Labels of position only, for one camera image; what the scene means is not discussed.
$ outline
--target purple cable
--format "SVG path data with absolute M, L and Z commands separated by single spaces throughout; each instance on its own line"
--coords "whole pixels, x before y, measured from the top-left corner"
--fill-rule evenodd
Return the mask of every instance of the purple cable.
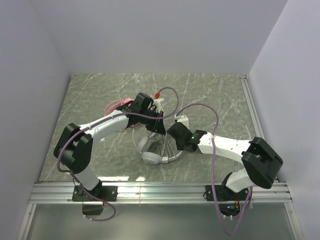
M 211 106 L 209 106 L 207 104 L 204 104 L 204 103 L 192 103 L 192 104 L 189 104 L 189 105 L 183 107 L 182 109 L 180 109 L 180 111 L 176 115 L 178 116 L 183 110 L 185 110 L 186 108 L 189 108 L 191 106 L 204 106 L 204 107 L 207 107 L 207 108 L 211 109 L 214 112 L 215 117 L 216 117 L 216 123 L 214 125 L 214 128 L 213 128 L 211 134 L 212 134 L 212 136 L 215 136 L 215 132 L 216 132 L 218 124 L 219 124 L 219 116 L 218 116 L 217 111 L 213 107 L 211 107 Z M 249 192 L 248 192 L 248 194 L 246 196 L 244 205 L 243 205 L 240 213 L 236 216 L 236 217 L 239 217 L 239 218 L 238 218 L 238 221 L 237 221 L 237 223 L 235 225 L 234 230 L 232 232 L 229 232 L 228 229 L 226 228 L 226 225 L 225 225 L 225 222 L 224 222 L 224 219 L 223 219 L 223 214 L 221 213 L 221 211 L 219 209 L 219 203 L 218 203 L 216 189 L 215 189 L 215 163 L 216 163 L 217 155 L 216 155 L 216 144 L 215 144 L 215 138 L 214 137 L 212 138 L 212 145 L 213 145 L 213 155 L 212 155 L 212 167 L 211 167 L 211 188 L 212 188 L 212 195 L 213 195 L 213 199 L 214 199 L 214 206 L 215 206 L 216 213 L 218 215 L 219 221 L 220 221 L 220 223 L 222 225 L 222 228 L 223 228 L 224 232 L 227 235 L 232 236 L 238 230 L 238 227 L 239 227 L 239 224 L 240 224 L 240 222 L 242 220 L 244 212 L 247 209 L 247 206 L 249 205 L 249 203 L 251 201 L 251 198 L 252 198 L 252 187 L 250 187 L 250 189 L 249 189 Z
M 177 93 L 177 91 L 173 88 L 173 87 L 170 87 L 170 86 L 165 86 L 163 88 L 161 88 L 158 93 L 162 92 L 163 90 L 165 89 L 171 89 L 175 96 L 176 96 L 176 106 L 174 108 L 174 110 L 169 113 L 168 115 L 166 116 L 161 116 L 161 117 L 153 117 L 153 116 L 146 116 L 146 115 L 143 115 L 143 114 L 139 114 L 139 113 L 134 113 L 134 112 L 122 112 L 122 113 L 118 113 L 118 114 L 115 114 L 113 116 L 110 116 L 110 117 L 107 117 L 107 118 L 104 118 L 94 124 L 91 125 L 92 128 L 94 128 L 95 126 L 99 125 L 99 124 L 102 124 L 104 122 L 107 122 L 109 121 L 110 119 L 113 119 L 113 118 L 117 118 L 117 117 L 120 117 L 120 116 L 123 116 L 123 115 L 134 115 L 134 116 L 140 116 L 140 117 L 144 117 L 144 118 L 147 118 L 147 119 L 154 119 L 154 120 L 159 120 L 159 119 L 166 119 L 166 118 L 169 118 L 171 117 L 173 114 L 175 114 L 175 112 L 177 111 L 178 107 L 179 107 L 179 95 Z M 58 159 L 57 159 L 57 162 L 56 162 L 56 168 L 58 169 L 59 172 L 61 173 L 70 173 L 77 181 L 78 179 L 76 178 L 76 176 L 72 173 L 72 171 L 70 170 L 63 170 L 61 169 L 60 167 L 60 162 L 61 162 L 61 159 L 62 159 L 62 156 L 63 156 L 63 153 L 64 151 L 66 150 L 66 148 L 68 147 L 68 145 L 70 143 L 73 142 L 73 140 L 78 136 L 80 135 L 81 133 L 85 132 L 89 130 L 89 127 L 85 127 L 83 129 L 81 129 L 80 131 L 78 131 L 76 134 L 74 134 L 72 137 L 70 137 L 70 139 L 65 143 L 65 145 L 62 147 L 60 153 L 59 153 L 59 156 L 58 156 Z M 99 202 L 102 202 L 108 206 L 110 206 L 112 209 L 113 209 L 113 214 L 110 216 L 110 217 L 107 217 L 107 218 L 104 218 L 104 219 L 96 219 L 96 218 L 91 218 L 91 217 L 88 217 L 88 216 L 85 216 L 87 219 L 90 219 L 91 221 L 96 221 L 96 222 L 103 222 L 103 221 L 108 221 L 110 219 L 112 219 L 115 215 L 116 215 L 116 208 L 115 206 L 113 206 L 111 203 L 105 201 L 105 200 L 102 200 L 102 199 L 99 199 L 95 196 L 93 196 L 92 194 L 89 193 L 89 191 L 81 184 L 81 188 L 83 189 L 83 191 L 85 192 L 85 194 L 87 194 L 90 198 L 94 199 L 94 200 L 97 200 Z

